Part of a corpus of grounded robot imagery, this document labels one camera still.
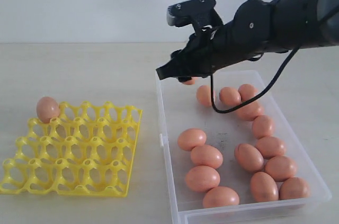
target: yellow plastic egg tray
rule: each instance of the yellow plastic egg tray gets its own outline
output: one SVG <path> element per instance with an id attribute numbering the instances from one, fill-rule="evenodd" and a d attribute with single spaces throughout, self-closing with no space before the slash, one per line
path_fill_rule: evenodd
<path id="1" fill-rule="evenodd" d="M 0 194 L 127 196 L 142 110 L 111 102 L 59 106 L 47 124 L 28 121 L 14 158 L 3 162 Z"/>

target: egg tray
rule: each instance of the egg tray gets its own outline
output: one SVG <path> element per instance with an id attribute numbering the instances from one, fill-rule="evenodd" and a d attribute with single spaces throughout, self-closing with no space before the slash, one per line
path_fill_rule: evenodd
<path id="1" fill-rule="evenodd" d="M 28 121 L 14 158 L 3 162 L 0 194 L 127 196 L 142 110 L 87 101 L 59 107 L 47 124 Z"/>

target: transparent plastic bin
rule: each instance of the transparent plastic bin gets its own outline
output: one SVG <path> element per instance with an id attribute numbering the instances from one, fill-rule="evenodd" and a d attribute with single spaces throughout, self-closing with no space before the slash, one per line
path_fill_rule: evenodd
<path id="1" fill-rule="evenodd" d="M 311 188 L 309 198 L 256 203 L 249 190 L 251 175 L 242 170 L 234 159 L 236 145 L 244 142 L 254 145 L 256 142 L 251 134 L 251 122 L 240 121 L 234 113 L 218 114 L 212 108 L 197 103 L 197 88 L 202 84 L 209 84 L 209 78 L 198 79 L 192 86 L 182 85 L 175 79 L 159 81 L 156 77 L 156 81 L 160 144 L 164 151 L 173 224 L 221 224 L 289 216 L 312 211 L 319 204 L 331 199 L 331 192 L 270 93 L 259 99 L 259 102 L 264 106 L 265 114 L 275 121 L 274 136 L 285 141 L 286 156 L 293 158 L 298 164 L 296 176 L 308 181 Z M 222 87 L 238 88 L 245 83 L 252 84 L 259 90 L 264 88 L 256 71 L 215 74 L 217 96 Z M 219 101 L 217 106 L 225 108 Z M 240 205 L 204 209 L 204 193 L 193 192 L 186 187 L 184 177 L 194 165 L 190 160 L 190 153 L 177 146 L 177 138 L 182 131 L 192 127 L 204 130 L 207 134 L 206 144 L 222 152 L 224 163 L 217 169 L 221 178 L 220 186 L 234 189 L 239 194 Z"/>

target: egg tray cup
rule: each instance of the egg tray cup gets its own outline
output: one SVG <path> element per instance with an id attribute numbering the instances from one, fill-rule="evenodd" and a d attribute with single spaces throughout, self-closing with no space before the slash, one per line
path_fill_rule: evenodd
<path id="1" fill-rule="evenodd" d="M 15 141 L 14 158 L 3 161 L 0 194 L 127 196 L 142 110 L 87 101 L 59 107 L 60 116 L 49 123 L 28 121 L 27 135 Z"/>

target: black cable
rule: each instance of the black cable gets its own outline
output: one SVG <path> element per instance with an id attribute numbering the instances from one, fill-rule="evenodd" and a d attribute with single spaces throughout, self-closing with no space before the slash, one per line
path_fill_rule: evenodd
<path id="1" fill-rule="evenodd" d="M 328 12 L 322 19 L 318 20 L 318 23 L 316 24 L 315 27 L 320 27 L 323 23 L 325 23 L 327 20 L 329 20 L 330 18 L 332 18 L 335 14 L 337 14 L 339 12 L 339 5 L 335 6 L 332 10 L 330 10 L 330 12 Z M 233 111 L 236 111 L 238 109 L 240 109 L 241 107 L 244 107 L 256 100 L 258 100 L 259 98 L 261 98 L 264 94 L 266 94 L 271 88 L 272 86 L 275 84 L 275 82 L 278 80 L 279 76 L 281 75 L 282 71 L 285 69 L 286 65 L 289 63 L 289 61 L 293 58 L 293 56 L 298 52 L 298 50 L 301 48 L 305 38 L 308 36 L 307 34 L 310 33 L 311 31 L 306 31 L 304 37 L 302 38 L 300 44 L 298 46 L 296 46 L 295 48 L 293 48 L 293 50 L 289 53 L 289 55 L 286 57 L 286 59 L 284 60 L 284 62 L 280 65 L 278 71 L 275 73 L 273 79 L 270 81 L 270 83 L 267 85 L 267 87 L 260 92 L 259 94 L 257 94 L 256 96 L 254 96 L 253 98 L 251 98 L 248 101 L 243 102 L 240 105 L 237 105 L 231 109 L 227 109 L 227 110 L 219 110 L 215 103 L 214 103 L 214 90 L 213 90 L 213 74 L 210 75 L 211 78 L 211 101 L 212 101 L 212 107 L 213 109 L 220 114 L 227 114 Z"/>

